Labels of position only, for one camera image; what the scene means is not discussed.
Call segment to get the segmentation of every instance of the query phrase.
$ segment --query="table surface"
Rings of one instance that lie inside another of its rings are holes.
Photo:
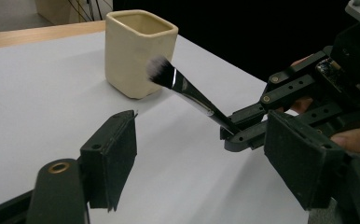
[[[78,158],[110,116],[133,109],[135,164],[118,210],[91,209],[91,223],[307,223],[263,148],[226,151],[219,126],[167,89],[133,100],[112,87],[104,24],[93,24],[86,35],[49,31],[80,24],[8,33],[13,40],[0,34],[0,203],[33,189],[45,164]],[[29,32],[37,38],[17,41]],[[226,115],[257,102],[265,88],[182,36],[172,62]]]

